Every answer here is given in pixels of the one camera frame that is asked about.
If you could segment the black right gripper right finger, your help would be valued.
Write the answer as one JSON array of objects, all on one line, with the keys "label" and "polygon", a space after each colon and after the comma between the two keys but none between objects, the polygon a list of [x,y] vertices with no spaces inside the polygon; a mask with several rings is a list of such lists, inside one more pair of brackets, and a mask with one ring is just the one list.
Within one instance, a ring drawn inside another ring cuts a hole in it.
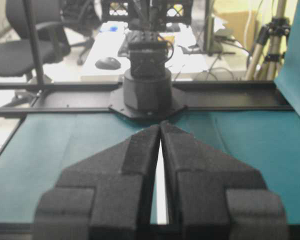
[{"label": "black right gripper right finger", "polygon": [[171,219],[185,240],[287,240],[279,195],[261,172],[164,121],[160,125]]}]

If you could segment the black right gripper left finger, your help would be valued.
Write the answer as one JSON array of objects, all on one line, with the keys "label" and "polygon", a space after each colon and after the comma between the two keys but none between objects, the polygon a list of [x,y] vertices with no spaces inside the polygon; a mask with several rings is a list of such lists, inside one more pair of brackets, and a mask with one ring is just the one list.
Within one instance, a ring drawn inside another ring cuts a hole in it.
[{"label": "black right gripper left finger", "polygon": [[150,223],[160,127],[66,167],[40,198],[36,240],[135,240]]}]

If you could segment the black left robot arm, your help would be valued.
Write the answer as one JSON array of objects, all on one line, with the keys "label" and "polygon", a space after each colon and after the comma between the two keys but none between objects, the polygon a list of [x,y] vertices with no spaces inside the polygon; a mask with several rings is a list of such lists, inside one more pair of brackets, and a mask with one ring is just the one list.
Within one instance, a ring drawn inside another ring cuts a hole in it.
[{"label": "black left robot arm", "polygon": [[167,29],[165,0],[130,0],[128,28],[135,32],[128,42],[130,68],[124,73],[124,103],[141,112],[166,111],[172,105],[169,41],[160,32]]}]

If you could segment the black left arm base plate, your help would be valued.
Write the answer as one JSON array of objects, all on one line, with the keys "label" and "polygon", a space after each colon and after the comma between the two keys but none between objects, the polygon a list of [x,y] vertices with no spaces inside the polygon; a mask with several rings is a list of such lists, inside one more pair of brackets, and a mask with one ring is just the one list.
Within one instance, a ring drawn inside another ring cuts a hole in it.
[{"label": "black left arm base plate", "polygon": [[186,108],[186,93],[175,87],[168,91],[121,87],[110,93],[109,108],[132,120],[161,121]]}]

